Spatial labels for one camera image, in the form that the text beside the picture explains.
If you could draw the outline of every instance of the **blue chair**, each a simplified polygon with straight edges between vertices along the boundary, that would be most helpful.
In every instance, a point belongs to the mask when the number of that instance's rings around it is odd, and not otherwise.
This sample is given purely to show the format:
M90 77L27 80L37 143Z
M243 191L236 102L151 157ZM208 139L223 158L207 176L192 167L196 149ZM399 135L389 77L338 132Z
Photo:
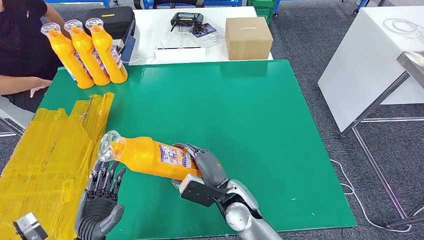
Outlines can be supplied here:
M44 0L48 4L62 4L62 3L103 3L105 8L109 8L111 0Z
M359 9L366 7L368 5L368 3L370 2L370 0L361 0L358 4L358 6L356 7L355 10L353 10L353 15L357 15L359 13ZM383 4L386 2L386 0L380 0L380 2L378 2L377 7L381 7L383 6Z

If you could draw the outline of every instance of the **robotic arm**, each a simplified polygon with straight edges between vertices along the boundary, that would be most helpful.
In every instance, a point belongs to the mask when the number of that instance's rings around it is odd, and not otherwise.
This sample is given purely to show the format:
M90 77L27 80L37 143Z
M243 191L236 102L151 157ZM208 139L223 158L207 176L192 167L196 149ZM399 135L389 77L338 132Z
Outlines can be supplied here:
M188 151L202 173L202 180L187 176L179 186L181 197L209 207L219 208L230 228L242 240L282 240L262 217L259 205L248 188L236 179L228 179L218 159L207 149L176 143Z

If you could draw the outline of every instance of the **cardboard box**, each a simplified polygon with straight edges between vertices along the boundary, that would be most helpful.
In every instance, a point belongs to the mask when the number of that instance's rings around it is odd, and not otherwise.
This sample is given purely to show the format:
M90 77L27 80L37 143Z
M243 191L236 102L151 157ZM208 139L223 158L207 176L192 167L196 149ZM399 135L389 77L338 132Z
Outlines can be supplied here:
M225 42L229 60L268 59L273 40L264 17L226 19Z

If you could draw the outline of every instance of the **green crate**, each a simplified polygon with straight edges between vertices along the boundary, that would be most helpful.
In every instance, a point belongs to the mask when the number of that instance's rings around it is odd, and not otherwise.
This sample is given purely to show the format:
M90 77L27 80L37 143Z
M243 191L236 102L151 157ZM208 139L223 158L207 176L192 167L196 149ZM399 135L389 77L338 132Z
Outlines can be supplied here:
M248 6L273 8L276 0L247 0Z
M258 17L264 17L267 24L271 23L271 19L273 19L274 8L273 7L254 7L256 11L256 15Z

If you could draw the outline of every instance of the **green tabletop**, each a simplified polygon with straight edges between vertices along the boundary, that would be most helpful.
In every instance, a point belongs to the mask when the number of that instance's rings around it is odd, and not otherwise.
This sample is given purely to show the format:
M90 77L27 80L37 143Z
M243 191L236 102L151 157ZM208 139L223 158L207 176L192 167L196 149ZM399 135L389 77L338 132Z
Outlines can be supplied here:
M60 69L41 106L115 93L106 130L209 149L277 231L356 226L287 60L127 67L122 84L81 90ZM108 240L235 234L215 205L180 198L167 178L127 171Z

